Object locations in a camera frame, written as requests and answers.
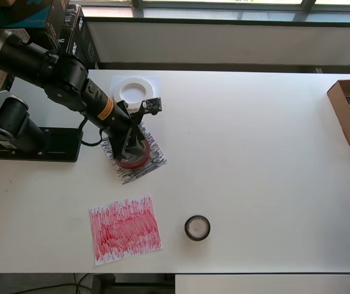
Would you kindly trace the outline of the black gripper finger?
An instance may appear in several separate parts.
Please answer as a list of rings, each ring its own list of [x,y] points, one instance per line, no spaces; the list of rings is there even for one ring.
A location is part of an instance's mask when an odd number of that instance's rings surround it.
[[[113,137],[113,158],[116,160],[122,160],[125,158],[125,150],[128,144],[127,136],[115,136]]]
[[[129,139],[129,153],[132,155],[143,155],[145,153],[145,136],[141,131],[132,131]]]

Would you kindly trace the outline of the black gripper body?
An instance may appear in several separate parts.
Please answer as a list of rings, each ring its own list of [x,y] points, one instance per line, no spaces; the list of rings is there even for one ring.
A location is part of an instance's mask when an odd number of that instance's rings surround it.
[[[110,144],[113,152],[113,137],[115,136],[127,136],[128,144],[125,153],[129,153],[129,139],[132,131],[141,131],[140,123],[143,115],[130,115],[124,117],[110,116],[102,122],[104,132],[109,136]]]

